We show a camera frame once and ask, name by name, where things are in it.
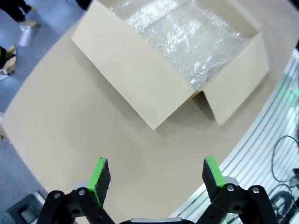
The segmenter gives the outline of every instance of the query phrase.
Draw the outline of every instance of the box flap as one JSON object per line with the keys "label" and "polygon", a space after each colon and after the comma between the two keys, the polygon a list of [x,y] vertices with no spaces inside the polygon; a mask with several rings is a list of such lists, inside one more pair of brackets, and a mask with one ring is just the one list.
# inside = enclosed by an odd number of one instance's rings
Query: box flap
{"label": "box flap", "polygon": [[257,31],[261,31],[262,25],[255,19],[255,17],[237,0],[227,0],[235,9],[237,9]]}
{"label": "box flap", "polygon": [[270,70],[262,33],[240,55],[214,76],[203,92],[218,125],[237,110]]}
{"label": "box flap", "polygon": [[133,28],[97,1],[72,40],[152,129],[195,92]]}

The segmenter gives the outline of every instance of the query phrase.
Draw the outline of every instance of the gray floor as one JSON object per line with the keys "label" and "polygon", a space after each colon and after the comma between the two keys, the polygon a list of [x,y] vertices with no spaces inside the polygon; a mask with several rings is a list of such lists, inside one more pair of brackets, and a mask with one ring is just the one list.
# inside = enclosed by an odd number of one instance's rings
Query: gray floor
{"label": "gray floor", "polygon": [[[16,72],[0,82],[0,112],[4,112],[27,76],[53,44],[82,16],[83,10],[75,0],[26,0],[37,6],[38,13],[27,18],[40,23],[30,45],[18,48]],[[0,11],[0,46],[18,43],[19,25],[5,12]],[[6,140],[0,142],[0,217],[1,214],[29,193],[46,192],[27,169],[14,147]]]}

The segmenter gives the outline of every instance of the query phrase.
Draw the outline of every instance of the cardboard edge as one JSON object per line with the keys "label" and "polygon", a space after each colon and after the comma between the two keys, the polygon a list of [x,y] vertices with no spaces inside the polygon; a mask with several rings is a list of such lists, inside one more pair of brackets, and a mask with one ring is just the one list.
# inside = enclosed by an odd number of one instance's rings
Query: cardboard edge
{"label": "cardboard edge", "polygon": [[[111,71],[114,70],[114,74],[120,74],[123,76],[127,76],[128,74],[136,73],[136,70],[137,70],[136,65],[137,64],[139,65],[138,68],[140,68],[141,65],[134,60],[133,61],[130,60],[129,63],[124,63],[123,58],[125,56],[122,57],[121,60],[119,60],[119,58],[115,57],[115,55],[120,57],[120,54],[115,53],[115,54],[113,54],[113,57],[112,57],[113,49],[110,49],[109,50],[110,53],[106,54],[105,58],[102,58],[104,60],[103,62],[99,62],[99,58],[89,57],[88,55],[90,55],[91,52],[94,51],[94,48],[90,47],[90,46],[86,46],[86,45],[83,46],[82,44],[80,44],[80,43],[82,43],[83,39],[81,36],[79,36],[80,33],[85,32],[85,29],[82,26],[84,26],[86,17],[89,16],[88,15],[89,11],[85,14],[85,16],[80,21],[80,24],[78,25],[77,29],[75,30],[75,32],[73,33],[73,35],[71,37],[72,41],[89,58],[89,60],[98,68],[100,73],[122,95],[122,97],[132,106],[132,108],[150,126],[150,128],[155,130],[171,114],[173,114],[185,101],[187,101],[188,98],[191,95],[193,95],[196,90],[193,89],[193,87],[188,83],[188,81],[185,80],[182,77],[182,75],[175,68],[173,68],[173,66],[165,58],[163,58],[162,55],[160,55],[157,51],[155,51],[138,33],[136,33],[132,27],[130,27],[128,24],[126,24],[124,21],[122,21],[119,17],[117,17],[113,12],[111,12],[109,9],[107,9],[100,2],[94,1],[90,5],[89,10],[97,10],[97,12],[99,12],[99,14],[102,17],[102,21],[110,21],[111,24],[115,25],[115,26],[112,26],[112,25],[108,26],[108,25],[100,24],[98,26],[99,27],[98,29],[108,30],[108,32],[101,34],[102,39],[103,39],[103,37],[106,37],[105,40],[111,41],[111,39],[109,39],[108,33],[119,34],[119,36],[122,36],[122,38],[123,38],[122,43],[119,42],[120,44],[122,44],[122,46],[121,46],[122,52],[121,53],[127,52],[128,54],[126,54],[126,55],[129,55],[129,54],[143,55],[143,57],[142,57],[143,61],[147,61],[147,62],[154,61],[155,62],[153,66],[150,66],[150,67],[147,66],[147,68],[148,68],[147,73],[155,74],[155,72],[153,72],[153,71],[155,71],[155,69],[157,69],[157,67],[158,67],[158,68],[160,68],[159,73],[171,74],[171,77],[173,78],[173,80],[176,80],[176,82],[174,82],[174,83],[181,85],[181,87],[182,87],[181,91],[183,91],[184,94],[181,94],[180,96],[175,97],[176,92],[178,92],[177,88],[171,88],[170,89],[171,91],[167,91],[167,94],[164,94],[164,102],[167,102],[170,99],[176,99],[176,102],[172,103],[171,106],[167,106],[167,107],[165,106],[163,113],[160,112],[156,119],[152,119],[153,116],[148,116],[148,114],[149,114],[148,112],[144,113],[144,109],[140,109],[140,107],[138,107],[138,105],[141,105],[141,103],[139,103],[139,102],[143,103],[143,101],[141,101],[140,98],[139,99],[134,98],[136,96],[135,93],[130,94],[130,92],[128,90],[127,91],[124,90],[123,86],[125,84],[120,84],[119,82],[116,82],[115,76],[113,77],[111,75],[107,75],[107,74],[111,74]],[[113,67],[108,66],[108,65],[112,64],[112,63],[110,63],[112,61],[111,58],[113,58],[113,64],[117,64],[117,66],[113,66]],[[161,109],[161,107],[159,107],[159,108],[157,107],[157,104],[149,104],[148,107],[155,109],[155,111],[158,111],[158,109]]]}
{"label": "cardboard edge", "polygon": [[[237,67],[238,74],[233,72]],[[269,70],[266,46],[260,32],[202,90],[218,125],[223,125],[231,117]]]}
{"label": "cardboard edge", "polygon": [[245,8],[241,3],[236,0],[227,0],[227,2],[240,12],[253,26],[260,32],[262,30],[261,23]]}

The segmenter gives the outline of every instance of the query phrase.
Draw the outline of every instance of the screw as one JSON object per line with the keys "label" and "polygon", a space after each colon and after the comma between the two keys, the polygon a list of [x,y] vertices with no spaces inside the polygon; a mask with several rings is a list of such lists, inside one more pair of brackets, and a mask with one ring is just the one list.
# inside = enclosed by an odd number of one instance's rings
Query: screw
{"label": "screw", "polygon": [[253,188],[252,189],[253,193],[258,194],[260,191],[258,190],[258,188]]}
{"label": "screw", "polygon": [[80,191],[79,191],[79,195],[82,196],[83,194],[85,194],[85,190],[80,190]]}
{"label": "screw", "polygon": [[54,198],[59,198],[60,197],[60,193],[56,193],[55,195],[54,195]]}
{"label": "screw", "polygon": [[228,185],[228,191],[234,191],[234,186],[233,185]]}

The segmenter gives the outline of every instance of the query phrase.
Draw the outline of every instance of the green gripper pad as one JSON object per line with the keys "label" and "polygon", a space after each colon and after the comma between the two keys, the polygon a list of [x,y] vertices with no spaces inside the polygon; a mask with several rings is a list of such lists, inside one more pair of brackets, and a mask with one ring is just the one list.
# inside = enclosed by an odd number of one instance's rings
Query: green gripper pad
{"label": "green gripper pad", "polygon": [[219,190],[226,184],[214,156],[205,157],[202,179],[212,202],[219,193]]}
{"label": "green gripper pad", "polygon": [[96,197],[100,206],[104,204],[110,181],[108,161],[100,157],[87,184],[88,190]]}

